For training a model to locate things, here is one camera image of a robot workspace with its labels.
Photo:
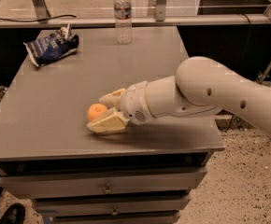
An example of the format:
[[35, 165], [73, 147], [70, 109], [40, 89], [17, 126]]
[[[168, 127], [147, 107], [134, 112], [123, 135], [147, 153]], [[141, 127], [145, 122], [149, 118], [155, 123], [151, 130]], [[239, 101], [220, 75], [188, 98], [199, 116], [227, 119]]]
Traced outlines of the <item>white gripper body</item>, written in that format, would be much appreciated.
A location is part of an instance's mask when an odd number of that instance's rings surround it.
[[155, 117], [150, 113], [146, 99], [147, 87], [147, 81], [136, 83], [128, 87], [121, 96], [121, 112], [135, 125], [155, 120]]

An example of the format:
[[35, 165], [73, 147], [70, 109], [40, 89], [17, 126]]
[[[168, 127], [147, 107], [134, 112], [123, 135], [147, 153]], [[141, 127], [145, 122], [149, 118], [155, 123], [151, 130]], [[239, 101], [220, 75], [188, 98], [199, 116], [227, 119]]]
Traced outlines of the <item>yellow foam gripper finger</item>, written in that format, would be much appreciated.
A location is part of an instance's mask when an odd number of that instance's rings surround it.
[[122, 112], [112, 107], [101, 117], [89, 121], [87, 128], [94, 133], [112, 133], [124, 130], [129, 121]]
[[125, 88], [118, 89], [99, 98], [99, 103], [107, 108], [121, 108], [121, 97], [125, 93]]

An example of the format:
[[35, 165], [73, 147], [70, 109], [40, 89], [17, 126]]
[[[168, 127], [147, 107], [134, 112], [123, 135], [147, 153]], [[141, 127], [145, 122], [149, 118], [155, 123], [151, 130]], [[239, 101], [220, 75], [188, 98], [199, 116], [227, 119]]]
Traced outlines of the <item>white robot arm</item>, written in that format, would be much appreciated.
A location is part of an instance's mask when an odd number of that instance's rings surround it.
[[121, 131], [159, 117], [205, 117], [226, 110], [271, 138], [271, 87], [206, 57], [183, 61], [176, 74], [102, 96], [107, 110], [87, 124], [94, 133]]

